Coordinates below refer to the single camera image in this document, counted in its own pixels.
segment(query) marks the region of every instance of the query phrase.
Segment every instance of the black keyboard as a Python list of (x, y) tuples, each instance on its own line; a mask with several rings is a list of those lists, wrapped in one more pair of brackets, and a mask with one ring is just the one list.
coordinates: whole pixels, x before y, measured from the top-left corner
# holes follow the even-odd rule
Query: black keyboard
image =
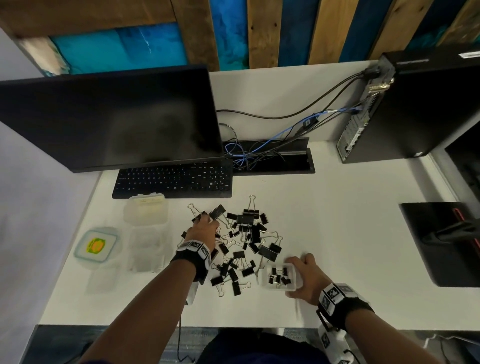
[(232, 161), (120, 170), (113, 198), (158, 193), (166, 198), (232, 197)]

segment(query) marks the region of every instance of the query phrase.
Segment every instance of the monitor screen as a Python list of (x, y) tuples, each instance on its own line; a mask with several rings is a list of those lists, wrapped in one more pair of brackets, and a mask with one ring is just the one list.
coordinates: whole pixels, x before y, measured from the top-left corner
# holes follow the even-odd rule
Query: monitor screen
[(223, 157), (204, 66), (2, 82), (0, 121), (74, 172)]

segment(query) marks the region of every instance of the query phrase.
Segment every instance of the wrist tracker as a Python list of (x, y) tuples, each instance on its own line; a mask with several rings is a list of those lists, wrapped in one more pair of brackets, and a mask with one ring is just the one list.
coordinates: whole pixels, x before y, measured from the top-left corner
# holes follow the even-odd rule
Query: wrist tracker
[(317, 315), (322, 323), (323, 315), (334, 327), (345, 331), (345, 319), (350, 312), (358, 309), (374, 312), (368, 302), (345, 283), (331, 283), (320, 293), (318, 301)]
[(175, 256), (170, 260), (185, 259), (195, 265), (197, 273), (194, 282), (203, 284), (207, 277), (208, 269), (212, 263), (210, 251), (207, 246), (198, 240), (187, 240), (177, 249)]

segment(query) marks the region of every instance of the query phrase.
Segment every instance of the white desk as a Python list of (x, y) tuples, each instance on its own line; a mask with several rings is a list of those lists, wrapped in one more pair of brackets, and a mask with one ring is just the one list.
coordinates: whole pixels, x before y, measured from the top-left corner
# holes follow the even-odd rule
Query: white desk
[[(256, 207), (268, 215), (268, 228), (284, 237), (277, 262), (289, 255), (313, 253), (334, 281), (352, 285), (380, 317), (398, 329), (480, 329), (480, 290), (435, 286), (400, 212), (400, 203), (425, 201), (410, 162), (342, 165), (333, 144), (318, 142), (310, 147), (315, 174), (236, 177), (232, 198), (170, 200), (168, 223), (159, 228), (172, 237), (173, 248), (191, 225), (188, 203), (206, 211), (222, 203), (227, 211), (237, 213), (247, 207), (248, 196), (254, 194)], [(429, 157), (421, 162), (441, 197), (453, 201)], [(125, 268), (125, 243), (131, 227), (122, 219), (125, 200), (111, 198), (116, 176), (116, 171), (106, 171), (100, 177), (40, 324), (108, 325), (153, 278), (152, 273), (134, 274)], [(73, 249), (85, 231), (95, 226), (120, 230), (123, 250), (113, 262), (122, 268), (113, 291), (88, 294), (91, 270), (73, 257)], [(194, 304), (185, 307), (183, 324), (318, 326), (313, 306), (261, 289), (254, 276), (249, 278), (252, 288), (237, 297), (228, 284), (225, 296), (218, 297), (206, 281)]]

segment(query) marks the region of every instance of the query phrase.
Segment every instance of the hand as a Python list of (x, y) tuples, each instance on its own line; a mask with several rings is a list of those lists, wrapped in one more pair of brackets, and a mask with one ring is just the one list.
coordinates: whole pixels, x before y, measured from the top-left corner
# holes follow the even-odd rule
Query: hand
[(193, 226), (187, 230), (185, 240), (198, 240), (212, 252), (215, 248), (215, 232), (219, 225), (218, 221), (212, 220), (210, 222), (210, 216), (202, 214), (199, 219), (193, 222)]
[(303, 279), (303, 286), (294, 292), (285, 292), (288, 297), (300, 298), (309, 304), (318, 305), (320, 293), (332, 280), (315, 263), (313, 254), (306, 254), (303, 261), (296, 256), (285, 260), (286, 263), (292, 263), (298, 269)]

